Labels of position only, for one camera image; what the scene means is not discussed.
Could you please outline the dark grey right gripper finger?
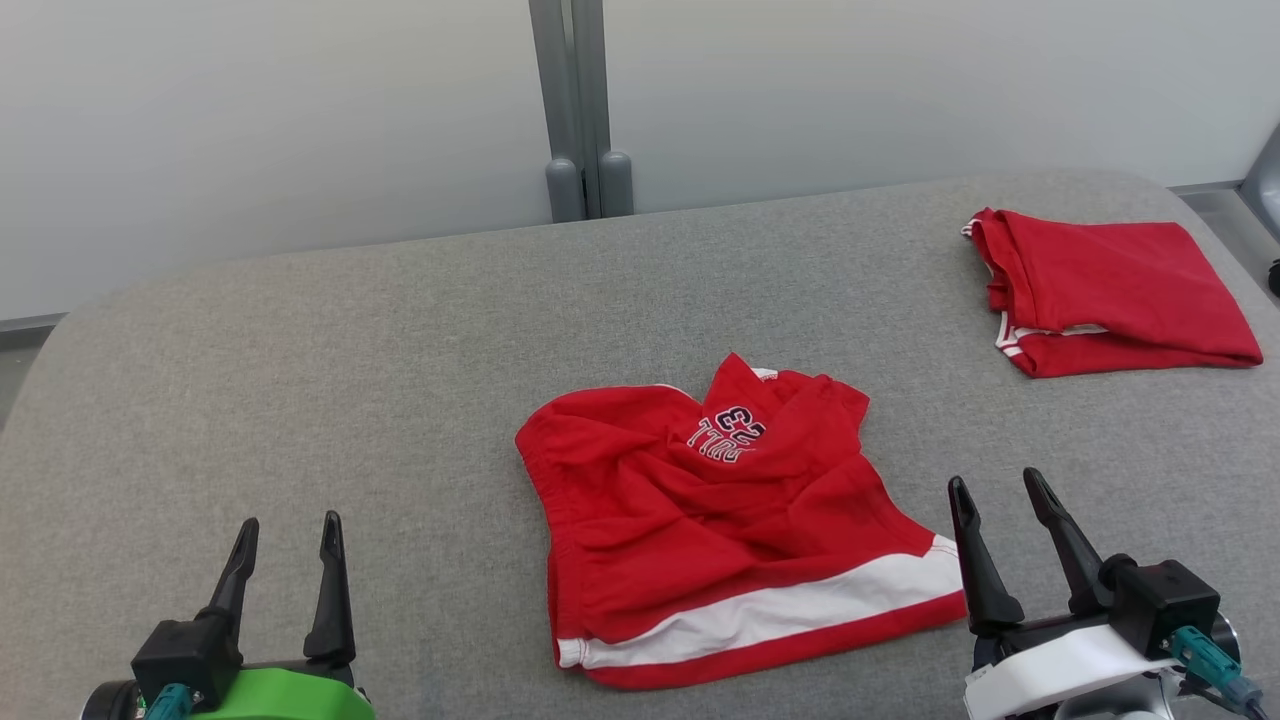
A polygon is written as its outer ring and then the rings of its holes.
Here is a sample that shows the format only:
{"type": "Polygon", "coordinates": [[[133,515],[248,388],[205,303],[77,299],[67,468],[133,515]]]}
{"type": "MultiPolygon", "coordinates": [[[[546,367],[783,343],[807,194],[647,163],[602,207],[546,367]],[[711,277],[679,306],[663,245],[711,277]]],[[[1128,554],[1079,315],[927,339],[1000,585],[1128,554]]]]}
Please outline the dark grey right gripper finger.
{"type": "Polygon", "coordinates": [[[1094,546],[1037,468],[1025,468],[1021,477],[1036,518],[1050,533],[1059,556],[1070,589],[1070,614],[1087,616],[1107,612],[1112,607],[1114,593],[1101,580],[1102,559],[1094,546]]]}
{"type": "Polygon", "coordinates": [[[1025,614],[1006,589],[980,533],[980,514],[961,477],[947,483],[968,625],[974,635],[1000,635],[1020,626],[1025,614]]]}

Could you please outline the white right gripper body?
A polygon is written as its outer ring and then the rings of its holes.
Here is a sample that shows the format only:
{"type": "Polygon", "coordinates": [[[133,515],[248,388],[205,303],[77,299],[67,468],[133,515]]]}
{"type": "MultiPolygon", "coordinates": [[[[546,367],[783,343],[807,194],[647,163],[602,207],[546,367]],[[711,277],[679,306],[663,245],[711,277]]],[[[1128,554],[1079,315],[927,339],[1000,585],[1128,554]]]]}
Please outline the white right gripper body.
{"type": "Polygon", "coordinates": [[[1023,623],[974,635],[965,679],[970,719],[1170,719],[1181,666],[1149,659],[1112,624],[1115,611],[1023,623]]]}

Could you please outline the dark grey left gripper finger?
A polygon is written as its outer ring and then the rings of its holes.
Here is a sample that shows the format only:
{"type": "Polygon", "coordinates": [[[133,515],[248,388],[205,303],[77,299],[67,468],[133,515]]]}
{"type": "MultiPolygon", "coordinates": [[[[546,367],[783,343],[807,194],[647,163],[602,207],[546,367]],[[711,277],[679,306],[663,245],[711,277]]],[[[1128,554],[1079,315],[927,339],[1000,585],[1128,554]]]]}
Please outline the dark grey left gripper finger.
{"type": "Polygon", "coordinates": [[[255,571],[259,533],[257,518],[248,518],[242,523],[212,597],[195,616],[196,620],[220,619],[225,626],[227,639],[233,647],[239,643],[244,592],[255,571]]]}
{"type": "Polygon", "coordinates": [[[303,656],[311,665],[337,670],[348,667],[357,656],[346,541],[338,511],[325,512],[317,555],[323,575],[312,625],[303,641],[303,656]]]}

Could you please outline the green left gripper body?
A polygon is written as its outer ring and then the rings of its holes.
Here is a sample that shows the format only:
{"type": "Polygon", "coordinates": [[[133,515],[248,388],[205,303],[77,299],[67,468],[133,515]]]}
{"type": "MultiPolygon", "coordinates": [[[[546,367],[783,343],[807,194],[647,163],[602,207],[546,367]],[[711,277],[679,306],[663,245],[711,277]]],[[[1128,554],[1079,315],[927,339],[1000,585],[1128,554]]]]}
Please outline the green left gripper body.
{"type": "Polygon", "coordinates": [[[375,719],[351,661],[296,660],[242,667],[216,708],[197,719],[375,719]]]}

